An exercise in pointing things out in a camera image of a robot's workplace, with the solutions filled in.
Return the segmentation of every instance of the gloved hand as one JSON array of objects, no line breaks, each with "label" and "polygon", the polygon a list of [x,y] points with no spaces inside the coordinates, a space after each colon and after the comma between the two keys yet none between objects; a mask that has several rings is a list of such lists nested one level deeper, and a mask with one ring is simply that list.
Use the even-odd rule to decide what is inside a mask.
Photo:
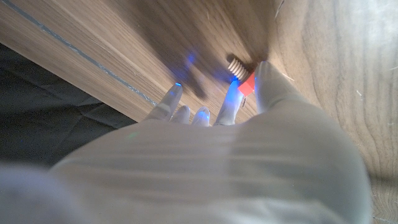
[{"label": "gloved hand", "polygon": [[143,122],[77,149],[51,173],[108,223],[367,223],[369,181],[352,141],[270,63],[254,75],[259,114],[242,124],[231,125],[237,82],[210,128],[205,107],[193,125],[187,106],[172,117],[176,84]]}]

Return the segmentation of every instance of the wood grain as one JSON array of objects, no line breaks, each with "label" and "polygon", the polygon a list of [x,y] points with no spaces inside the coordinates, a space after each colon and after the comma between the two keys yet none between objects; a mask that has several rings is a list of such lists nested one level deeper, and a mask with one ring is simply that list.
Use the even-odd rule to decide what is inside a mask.
[{"label": "wood grain", "polygon": [[[226,57],[250,69],[270,60],[354,140],[371,177],[375,220],[398,223],[397,1],[286,0],[276,17],[280,0],[11,2],[156,102],[183,83],[181,105],[193,113],[209,107],[212,121],[231,78]],[[0,16],[1,42],[137,121],[151,109],[70,49],[40,40],[47,34],[29,22],[11,26],[10,16],[17,17]],[[237,122],[255,113],[251,95]]]}]

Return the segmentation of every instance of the finger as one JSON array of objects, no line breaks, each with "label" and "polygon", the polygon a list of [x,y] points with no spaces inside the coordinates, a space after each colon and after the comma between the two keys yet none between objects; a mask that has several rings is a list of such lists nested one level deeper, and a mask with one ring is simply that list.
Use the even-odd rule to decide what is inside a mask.
[{"label": "finger", "polygon": [[188,106],[182,106],[175,112],[170,122],[189,124],[190,109]]},{"label": "finger", "polygon": [[182,96],[181,84],[176,83],[163,97],[162,101],[148,114],[144,120],[159,119],[170,121]]},{"label": "finger", "polygon": [[269,62],[261,62],[254,75],[258,113],[266,112],[282,100],[306,101],[285,76]]},{"label": "finger", "polygon": [[243,94],[238,90],[238,86],[238,80],[233,81],[229,86],[224,103],[221,106],[214,125],[235,124],[236,113],[238,112],[243,99]]},{"label": "finger", "polygon": [[198,112],[194,115],[192,124],[197,126],[209,126],[210,112],[206,106],[199,108]]}]

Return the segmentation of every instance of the wooden board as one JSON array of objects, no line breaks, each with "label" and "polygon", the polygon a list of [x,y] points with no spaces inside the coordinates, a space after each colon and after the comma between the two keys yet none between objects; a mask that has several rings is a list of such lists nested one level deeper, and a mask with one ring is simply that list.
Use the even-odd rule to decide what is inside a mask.
[{"label": "wooden board", "polygon": [[[181,104],[209,107],[214,121],[231,78],[226,57],[249,68],[267,58],[351,136],[371,176],[375,220],[398,222],[397,1],[3,2],[102,67],[5,4],[2,43],[137,121],[153,105],[104,68],[154,102],[181,82]],[[255,108],[251,96],[237,122]]]}]

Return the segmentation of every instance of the dark fabric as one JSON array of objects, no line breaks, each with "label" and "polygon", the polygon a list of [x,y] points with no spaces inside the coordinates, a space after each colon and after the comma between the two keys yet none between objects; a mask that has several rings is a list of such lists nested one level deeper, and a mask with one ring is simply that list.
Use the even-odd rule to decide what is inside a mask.
[{"label": "dark fabric", "polygon": [[0,46],[0,161],[54,165],[135,121]]}]

